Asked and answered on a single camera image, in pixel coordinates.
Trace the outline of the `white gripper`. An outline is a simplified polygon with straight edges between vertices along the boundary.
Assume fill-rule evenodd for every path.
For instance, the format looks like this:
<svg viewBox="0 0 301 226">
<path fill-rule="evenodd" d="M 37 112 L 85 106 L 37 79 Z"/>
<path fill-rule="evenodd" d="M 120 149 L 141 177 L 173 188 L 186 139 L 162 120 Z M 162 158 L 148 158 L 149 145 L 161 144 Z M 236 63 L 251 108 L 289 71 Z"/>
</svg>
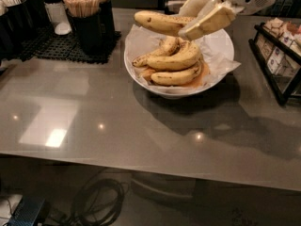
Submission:
<svg viewBox="0 0 301 226">
<path fill-rule="evenodd" d="M 229 26 L 238 13 L 252 15 L 272 6 L 276 0 L 186 0 L 179 15 L 197 17 L 182 28 L 178 35 L 184 40 L 196 40 Z M 208 11 L 210 3 L 218 3 Z"/>
</svg>

